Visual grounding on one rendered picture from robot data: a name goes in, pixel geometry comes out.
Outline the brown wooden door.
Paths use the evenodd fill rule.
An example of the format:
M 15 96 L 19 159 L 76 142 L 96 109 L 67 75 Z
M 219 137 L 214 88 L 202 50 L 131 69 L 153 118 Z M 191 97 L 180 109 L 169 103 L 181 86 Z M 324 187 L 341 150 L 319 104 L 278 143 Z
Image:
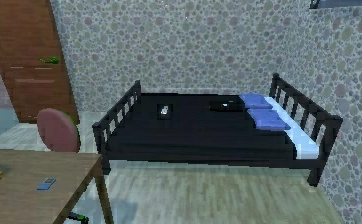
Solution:
M 79 121 L 50 0 L 0 0 L 0 75 L 21 123 L 45 108 Z

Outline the blue pillow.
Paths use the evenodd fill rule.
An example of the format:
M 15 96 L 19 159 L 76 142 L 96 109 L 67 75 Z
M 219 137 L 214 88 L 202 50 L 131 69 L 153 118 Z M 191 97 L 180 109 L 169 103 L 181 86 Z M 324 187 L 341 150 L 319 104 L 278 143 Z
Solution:
M 290 126 L 280 118 L 276 110 L 248 109 L 247 112 L 259 130 L 285 131 L 290 129 Z
M 265 97 L 260 94 L 246 93 L 240 94 L 240 99 L 244 102 L 247 109 L 271 109 L 272 105 L 269 104 Z

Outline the blue flat card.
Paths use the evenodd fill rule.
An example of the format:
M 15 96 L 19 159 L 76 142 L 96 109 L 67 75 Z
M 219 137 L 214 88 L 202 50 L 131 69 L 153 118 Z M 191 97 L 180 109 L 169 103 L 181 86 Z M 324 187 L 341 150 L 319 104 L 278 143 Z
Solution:
M 38 187 L 38 190 L 49 190 L 50 187 L 56 182 L 55 178 L 45 179 Z

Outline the flat black device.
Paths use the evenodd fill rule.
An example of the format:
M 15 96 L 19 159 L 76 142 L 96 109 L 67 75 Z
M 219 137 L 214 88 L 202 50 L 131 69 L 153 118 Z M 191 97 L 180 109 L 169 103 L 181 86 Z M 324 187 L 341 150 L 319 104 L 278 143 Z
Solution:
M 241 112 L 244 107 L 234 101 L 210 101 L 209 109 L 218 112 Z

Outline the brown wooden table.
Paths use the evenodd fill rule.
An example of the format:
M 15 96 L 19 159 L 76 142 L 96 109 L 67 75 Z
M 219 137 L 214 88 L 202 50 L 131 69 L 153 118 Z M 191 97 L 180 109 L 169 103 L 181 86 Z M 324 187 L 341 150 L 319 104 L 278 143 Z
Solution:
M 106 224 L 114 224 L 101 166 L 91 153 L 0 149 L 0 224 L 63 224 L 95 182 Z M 49 190 L 37 187 L 47 178 Z

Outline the black bed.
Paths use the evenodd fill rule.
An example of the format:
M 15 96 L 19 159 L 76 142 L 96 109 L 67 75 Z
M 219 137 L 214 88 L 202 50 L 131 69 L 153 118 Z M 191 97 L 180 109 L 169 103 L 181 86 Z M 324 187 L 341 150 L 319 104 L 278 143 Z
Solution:
M 317 185 L 342 118 L 275 75 L 264 97 L 290 129 L 259 130 L 239 95 L 144 93 L 134 83 L 92 126 L 103 171 L 113 160 L 306 169 Z M 211 111 L 210 101 L 244 109 Z M 157 118 L 158 104 L 173 105 L 171 119 Z

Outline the green black object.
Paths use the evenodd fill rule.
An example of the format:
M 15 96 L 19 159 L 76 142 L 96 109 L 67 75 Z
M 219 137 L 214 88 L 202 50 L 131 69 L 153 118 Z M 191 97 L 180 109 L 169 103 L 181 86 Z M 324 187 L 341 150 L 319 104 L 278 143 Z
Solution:
M 79 221 L 81 224 L 89 224 L 89 218 L 88 217 L 86 217 L 84 215 L 74 213 L 74 212 L 71 212 L 68 215 L 68 218 L 71 219 L 71 220 Z

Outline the pink round chair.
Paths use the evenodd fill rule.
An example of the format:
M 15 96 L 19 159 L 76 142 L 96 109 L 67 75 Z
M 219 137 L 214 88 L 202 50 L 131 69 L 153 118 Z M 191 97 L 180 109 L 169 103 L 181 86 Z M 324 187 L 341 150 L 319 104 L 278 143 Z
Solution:
M 46 108 L 37 115 L 37 128 L 42 142 L 54 152 L 80 150 L 80 138 L 76 125 L 65 113 Z

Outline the small black box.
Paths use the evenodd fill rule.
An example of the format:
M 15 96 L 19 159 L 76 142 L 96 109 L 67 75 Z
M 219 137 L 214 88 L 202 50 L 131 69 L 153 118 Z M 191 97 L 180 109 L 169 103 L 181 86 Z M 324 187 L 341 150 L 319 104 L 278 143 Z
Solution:
M 158 104 L 157 105 L 157 118 L 159 120 L 169 120 L 173 116 L 172 104 Z

